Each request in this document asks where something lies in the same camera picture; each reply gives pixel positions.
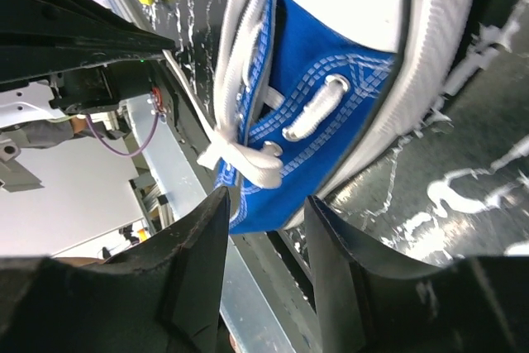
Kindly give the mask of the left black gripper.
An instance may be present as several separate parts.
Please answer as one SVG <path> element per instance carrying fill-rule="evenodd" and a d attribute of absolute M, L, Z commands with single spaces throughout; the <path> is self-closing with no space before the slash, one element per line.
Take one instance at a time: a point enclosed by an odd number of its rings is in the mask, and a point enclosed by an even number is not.
<path fill-rule="evenodd" d="M 2 91 L 1 114 L 116 110 L 151 92 L 151 62 L 126 60 L 156 60 L 174 47 L 171 39 L 142 30 L 93 0 L 1 0 L 1 78 L 52 74 Z"/>

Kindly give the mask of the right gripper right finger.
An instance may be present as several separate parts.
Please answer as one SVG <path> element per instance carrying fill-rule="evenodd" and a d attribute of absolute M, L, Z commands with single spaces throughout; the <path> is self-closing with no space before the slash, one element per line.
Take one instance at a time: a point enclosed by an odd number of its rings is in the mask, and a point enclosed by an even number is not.
<path fill-rule="evenodd" d="M 475 256 L 437 267 L 304 204 L 325 352 L 525 352 L 528 260 Z"/>

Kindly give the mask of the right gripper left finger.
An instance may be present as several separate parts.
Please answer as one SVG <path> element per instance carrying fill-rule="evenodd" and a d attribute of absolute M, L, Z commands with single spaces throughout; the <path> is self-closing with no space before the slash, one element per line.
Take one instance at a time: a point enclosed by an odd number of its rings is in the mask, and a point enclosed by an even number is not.
<path fill-rule="evenodd" d="M 2 351 L 215 351 L 230 206 L 217 188 L 102 264 L 2 259 Z"/>

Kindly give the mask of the white shoelace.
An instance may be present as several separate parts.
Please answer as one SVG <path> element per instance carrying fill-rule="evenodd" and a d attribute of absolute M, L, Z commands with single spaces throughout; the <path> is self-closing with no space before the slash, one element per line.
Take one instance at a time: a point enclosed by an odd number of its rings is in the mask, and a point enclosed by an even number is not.
<path fill-rule="evenodd" d="M 349 0 L 182 0 L 197 17 L 184 53 L 212 115 L 202 157 L 249 192 L 331 189 L 355 172 L 359 69 Z"/>

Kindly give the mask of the blue canvas sneaker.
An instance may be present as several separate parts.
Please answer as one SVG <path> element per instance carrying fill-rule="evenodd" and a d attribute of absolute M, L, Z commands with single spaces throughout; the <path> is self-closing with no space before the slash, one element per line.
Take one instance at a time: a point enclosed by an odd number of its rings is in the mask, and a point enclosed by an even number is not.
<path fill-rule="evenodd" d="M 199 163 L 233 234 L 288 229 L 424 118 L 474 0 L 227 0 Z"/>

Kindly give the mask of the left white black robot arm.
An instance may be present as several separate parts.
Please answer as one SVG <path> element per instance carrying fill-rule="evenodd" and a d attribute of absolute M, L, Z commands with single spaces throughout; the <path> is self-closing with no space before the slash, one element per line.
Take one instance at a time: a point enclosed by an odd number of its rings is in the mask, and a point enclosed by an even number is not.
<path fill-rule="evenodd" d="M 1 0 L 1 128 L 116 111 L 173 49 L 93 0 Z"/>

